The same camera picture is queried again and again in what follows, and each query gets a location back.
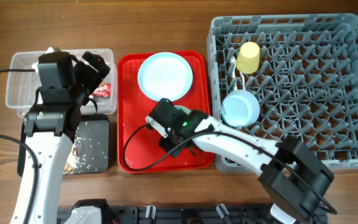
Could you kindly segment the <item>yellow plastic cup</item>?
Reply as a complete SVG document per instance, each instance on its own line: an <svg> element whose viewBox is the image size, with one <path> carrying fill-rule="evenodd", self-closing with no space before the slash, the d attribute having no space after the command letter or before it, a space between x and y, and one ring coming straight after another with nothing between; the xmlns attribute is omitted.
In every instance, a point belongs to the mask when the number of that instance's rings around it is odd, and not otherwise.
<svg viewBox="0 0 358 224"><path fill-rule="evenodd" d="M236 67L241 73L251 74L258 70L260 47L255 42L244 43L237 56Z"/></svg>

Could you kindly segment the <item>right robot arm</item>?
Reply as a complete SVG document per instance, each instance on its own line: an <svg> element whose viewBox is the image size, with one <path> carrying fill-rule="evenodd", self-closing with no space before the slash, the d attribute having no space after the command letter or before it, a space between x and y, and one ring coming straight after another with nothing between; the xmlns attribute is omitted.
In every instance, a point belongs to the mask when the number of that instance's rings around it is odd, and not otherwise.
<svg viewBox="0 0 358 224"><path fill-rule="evenodd" d="M221 124L198 110L185 113L170 105L149 120L175 149L194 146L247 167L273 200L270 214L281 223L308 222L317 210L337 214L324 198L333 173L297 138L262 139Z"/></svg>

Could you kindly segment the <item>red snack wrapper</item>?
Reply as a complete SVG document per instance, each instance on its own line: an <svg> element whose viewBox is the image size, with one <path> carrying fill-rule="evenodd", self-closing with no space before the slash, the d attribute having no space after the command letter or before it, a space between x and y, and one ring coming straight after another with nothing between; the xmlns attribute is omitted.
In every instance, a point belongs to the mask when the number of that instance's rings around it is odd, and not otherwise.
<svg viewBox="0 0 358 224"><path fill-rule="evenodd" d="M91 94L95 97L107 98L111 96L111 84L110 83L100 83L99 86Z"/></svg>

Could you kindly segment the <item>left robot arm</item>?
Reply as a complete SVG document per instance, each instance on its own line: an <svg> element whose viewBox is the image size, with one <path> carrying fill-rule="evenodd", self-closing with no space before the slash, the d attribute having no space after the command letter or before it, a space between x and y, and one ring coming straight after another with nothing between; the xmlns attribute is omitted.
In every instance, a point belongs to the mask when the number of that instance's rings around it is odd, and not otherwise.
<svg viewBox="0 0 358 224"><path fill-rule="evenodd" d="M54 51L38 58L41 86L24 117L26 149L11 223L55 223L63 170L81 123L81 107L110 73L102 56Z"/></svg>

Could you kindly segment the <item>white plastic spoon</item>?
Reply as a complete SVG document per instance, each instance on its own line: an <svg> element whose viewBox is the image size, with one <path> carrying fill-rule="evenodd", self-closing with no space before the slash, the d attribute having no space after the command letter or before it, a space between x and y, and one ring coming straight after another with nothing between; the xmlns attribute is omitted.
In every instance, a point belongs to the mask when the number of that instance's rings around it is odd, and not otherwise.
<svg viewBox="0 0 358 224"><path fill-rule="evenodd" d="M234 56L232 56L230 58L230 68L229 71L231 73L231 84L232 84L232 89L233 90L237 90L237 78L236 78L236 58Z"/></svg>

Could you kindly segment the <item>green bowl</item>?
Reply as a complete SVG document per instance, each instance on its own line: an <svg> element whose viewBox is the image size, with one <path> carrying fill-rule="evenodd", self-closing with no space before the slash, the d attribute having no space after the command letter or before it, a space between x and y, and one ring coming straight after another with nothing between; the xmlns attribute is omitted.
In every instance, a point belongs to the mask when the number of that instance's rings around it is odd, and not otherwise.
<svg viewBox="0 0 358 224"><path fill-rule="evenodd" d="M191 112L191 110L181 105L175 105L175 108L181 113L189 114Z"/></svg>

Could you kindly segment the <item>white tissue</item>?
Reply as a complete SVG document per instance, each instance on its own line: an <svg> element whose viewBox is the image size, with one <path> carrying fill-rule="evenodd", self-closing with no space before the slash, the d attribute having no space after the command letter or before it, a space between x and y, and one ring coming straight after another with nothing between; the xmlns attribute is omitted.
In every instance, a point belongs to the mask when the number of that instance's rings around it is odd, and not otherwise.
<svg viewBox="0 0 358 224"><path fill-rule="evenodd" d="M39 72L38 64L39 64L38 62L32 64L32 69L34 69L35 73Z"/></svg>

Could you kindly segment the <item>white plastic fork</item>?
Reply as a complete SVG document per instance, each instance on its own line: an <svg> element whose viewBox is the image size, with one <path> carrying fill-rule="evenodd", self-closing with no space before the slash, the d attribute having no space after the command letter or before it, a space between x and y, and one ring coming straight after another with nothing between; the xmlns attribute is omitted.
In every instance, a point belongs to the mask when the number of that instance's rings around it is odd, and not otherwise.
<svg viewBox="0 0 358 224"><path fill-rule="evenodd" d="M241 80L242 80L242 89L246 90L246 80L245 80L245 76L243 73L239 72L239 75L241 76Z"/></svg>

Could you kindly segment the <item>light blue small bowl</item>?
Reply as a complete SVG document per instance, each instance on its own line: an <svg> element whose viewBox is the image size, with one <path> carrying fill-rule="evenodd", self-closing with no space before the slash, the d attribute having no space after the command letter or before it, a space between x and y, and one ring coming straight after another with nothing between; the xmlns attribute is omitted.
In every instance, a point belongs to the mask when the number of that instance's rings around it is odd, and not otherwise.
<svg viewBox="0 0 358 224"><path fill-rule="evenodd" d="M254 124L260 115L257 98L249 91L234 90L222 102L222 119L232 127Z"/></svg>

